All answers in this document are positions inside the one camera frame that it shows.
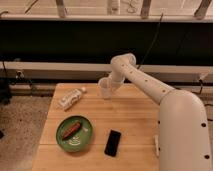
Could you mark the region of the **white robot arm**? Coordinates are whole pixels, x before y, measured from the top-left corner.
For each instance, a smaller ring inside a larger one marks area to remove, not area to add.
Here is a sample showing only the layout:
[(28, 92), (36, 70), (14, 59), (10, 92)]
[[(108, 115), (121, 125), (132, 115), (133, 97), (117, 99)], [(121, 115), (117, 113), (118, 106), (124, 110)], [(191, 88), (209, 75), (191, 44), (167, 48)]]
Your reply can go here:
[(198, 96), (138, 70), (127, 53), (111, 59), (111, 88), (125, 78), (159, 105), (159, 171), (213, 171), (206, 109)]

